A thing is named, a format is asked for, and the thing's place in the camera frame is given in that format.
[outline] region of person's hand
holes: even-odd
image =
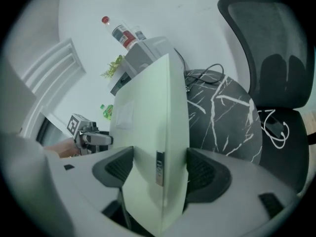
[[[76,147],[73,138],[68,138],[56,145],[44,147],[47,150],[56,152],[60,158],[67,158],[73,155],[80,155],[80,150]]]

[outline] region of black mesh backrest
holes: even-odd
[[[246,54],[256,106],[304,106],[315,53],[291,8],[282,0],[219,0],[218,8]]]

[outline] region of office chair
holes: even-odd
[[[310,97],[314,47],[283,0],[219,0],[218,8],[245,52],[249,95],[257,109],[275,109],[273,117],[289,127],[282,149],[263,131],[260,165],[299,193],[307,177],[309,143],[301,115],[293,109]]]

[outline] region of chair seat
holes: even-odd
[[[304,187],[309,166],[309,144],[304,122],[300,113],[291,109],[276,109],[272,116],[281,123],[286,122],[290,134],[285,146],[277,149],[262,131],[259,165],[299,193]],[[277,141],[276,144],[282,145],[282,142]]]

